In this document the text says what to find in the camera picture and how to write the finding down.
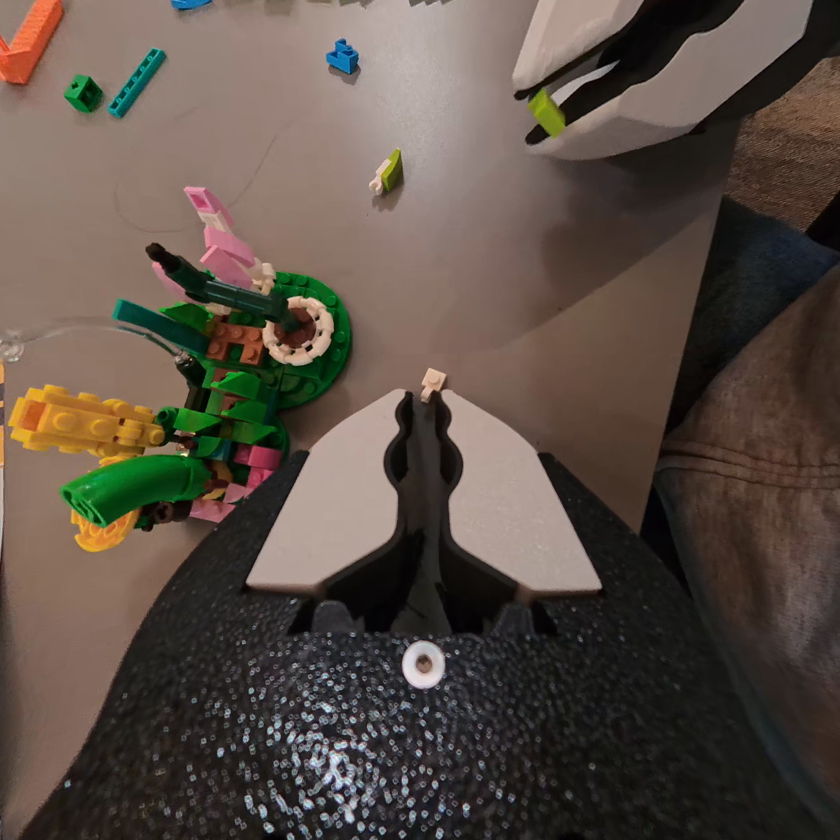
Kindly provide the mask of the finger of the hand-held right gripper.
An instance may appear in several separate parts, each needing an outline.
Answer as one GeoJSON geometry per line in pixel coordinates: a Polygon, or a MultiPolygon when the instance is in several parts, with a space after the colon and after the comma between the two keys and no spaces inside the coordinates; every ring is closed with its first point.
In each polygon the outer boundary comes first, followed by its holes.
{"type": "Polygon", "coordinates": [[[631,56],[678,76],[710,67],[744,84],[805,33],[813,2],[538,2],[512,74],[514,96],[539,89],[625,40],[631,56]]]}
{"type": "Polygon", "coordinates": [[[528,145],[563,161],[596,161],[677,139],[740,119],[784,95],[817,63],[838,51],[839,14],[811,14],[805,33],[750,81],[730,76],[676,74],[672,59],[657,74],[631,56],[621,40],[544,88],[563,111],[556,138],[528,145]]]}

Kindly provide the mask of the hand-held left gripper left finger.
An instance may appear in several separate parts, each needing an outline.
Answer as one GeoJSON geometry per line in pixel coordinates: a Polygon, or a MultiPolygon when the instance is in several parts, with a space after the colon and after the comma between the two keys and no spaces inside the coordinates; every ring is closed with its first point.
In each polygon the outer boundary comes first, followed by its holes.
{"type": "Polygon", "coordinates": [[[402,389],[312,448],[248,574],[248,588],[394,621],[417,577],[422,502],[408,473],[413,395],[402,389]]]}

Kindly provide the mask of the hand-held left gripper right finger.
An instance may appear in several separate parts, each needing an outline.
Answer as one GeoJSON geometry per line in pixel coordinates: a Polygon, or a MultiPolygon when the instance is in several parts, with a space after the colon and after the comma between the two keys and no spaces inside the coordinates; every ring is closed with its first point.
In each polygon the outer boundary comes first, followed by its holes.
{"type": "Polygon", "coordinates": [[[428,579],[448,621],[598,595],[602,582],[538,452],[451,390],[420,395],[428,579]]]}

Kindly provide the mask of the lime green lego slope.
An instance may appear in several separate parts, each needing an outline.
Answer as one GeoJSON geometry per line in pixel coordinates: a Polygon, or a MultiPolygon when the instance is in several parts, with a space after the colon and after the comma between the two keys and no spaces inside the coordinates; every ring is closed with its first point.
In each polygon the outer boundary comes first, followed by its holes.
{"type": "Polygon", "coordinates": [[[537,125],[527,134],[527,145],[536,145],[549,138],[556,138],[564,131],[564,113],[546,88],[539,89],[530,97],[528,110],[537,121],[537,125]]]}

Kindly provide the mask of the lego flower model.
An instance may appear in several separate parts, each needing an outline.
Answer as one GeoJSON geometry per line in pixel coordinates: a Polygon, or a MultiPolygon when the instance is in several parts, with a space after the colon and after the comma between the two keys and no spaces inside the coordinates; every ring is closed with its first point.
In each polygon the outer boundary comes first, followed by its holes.
{"type": "Polygon", "coordinates": [[[183,406],[146,411],[96,400],[104,427],[76,403],[55,420],[78,421],[71,444],[98,468],[60,494],[75,541],[110,550],[134,530],[188,518],[218,523],[279,468],[289,453],[281,414],[325,393],[350,355],[350,317],[336,294],[309,276],[276,272],[234,231],[226,206],[202,186],[184,193],[204,225],[198,267],[184,258],[153,269],[178,302],[158,311],[123,299],[112,317],[175,350],[187,383],[183,406]]]}

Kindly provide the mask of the lime and white lego piece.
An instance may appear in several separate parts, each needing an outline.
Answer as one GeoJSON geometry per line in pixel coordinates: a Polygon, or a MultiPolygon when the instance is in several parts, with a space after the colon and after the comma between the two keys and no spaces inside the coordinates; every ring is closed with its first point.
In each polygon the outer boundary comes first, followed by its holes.
{"type": "Polygon", "coordinates": [[[369,189],[375,196],[381,196],[395,189],[403,178],[402,150],[395,148],[375,170],[369,189]]]}

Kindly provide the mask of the teal long lego plate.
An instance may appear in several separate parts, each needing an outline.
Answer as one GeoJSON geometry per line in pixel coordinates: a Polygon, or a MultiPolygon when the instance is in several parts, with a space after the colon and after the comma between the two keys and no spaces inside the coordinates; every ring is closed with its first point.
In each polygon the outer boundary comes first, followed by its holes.
{"type": "Polygon", "coordinates": [[[122,119],[131,110],[166,58],[162,49],[150,49],[108,105],[108,112],[114,118],[122,119]]]}

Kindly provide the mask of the green lego cube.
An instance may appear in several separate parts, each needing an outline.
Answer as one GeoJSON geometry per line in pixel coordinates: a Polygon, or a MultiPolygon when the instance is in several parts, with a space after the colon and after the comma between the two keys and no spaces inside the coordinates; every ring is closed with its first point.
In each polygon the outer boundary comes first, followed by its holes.
{"type": "Polygon", "coordinates": [[[75,75],[64,91],[64,98],[75,110],[91,114],[102,104],[103,91],[90,76],[75,75]]]}

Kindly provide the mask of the orange lego piece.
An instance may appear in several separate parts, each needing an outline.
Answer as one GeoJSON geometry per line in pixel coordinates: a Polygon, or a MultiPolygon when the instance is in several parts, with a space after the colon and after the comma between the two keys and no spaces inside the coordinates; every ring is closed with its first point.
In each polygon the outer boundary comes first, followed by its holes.
{"type": "Polygon", "coordinates": [[[64,14],[61,1],[36,1],[11,45],[1,40],[1,80],[26,85],[64,14]]]}

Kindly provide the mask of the grey sweatshirt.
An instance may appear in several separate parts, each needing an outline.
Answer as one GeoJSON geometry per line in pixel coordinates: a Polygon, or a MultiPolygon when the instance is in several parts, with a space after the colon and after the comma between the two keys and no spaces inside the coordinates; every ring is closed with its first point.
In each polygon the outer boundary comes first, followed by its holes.
{"type": "Polygon", "coordinates": [[[711,381],[654,484],[754,726],[838,838],[837,267],[711,381]]]}

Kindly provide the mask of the clear plastic piece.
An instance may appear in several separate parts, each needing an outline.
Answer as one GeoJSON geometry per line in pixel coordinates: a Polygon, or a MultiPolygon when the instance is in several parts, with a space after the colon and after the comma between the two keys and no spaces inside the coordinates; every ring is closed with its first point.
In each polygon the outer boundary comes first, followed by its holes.
{"type": "Polygon", "coordinates": [[[104,316],[71,316],[25,329],[3,329],[1,331],[1,362],[12,364],[20,361],[27,346],[32,343],[57,338],[66,333],[94,329],[119,331],[147,340],[163,349],[174,363],[184,362],[190,355],[188,350],[179,348],[172,341],[162,338],[148,328],[137,327],[104,316]]]}

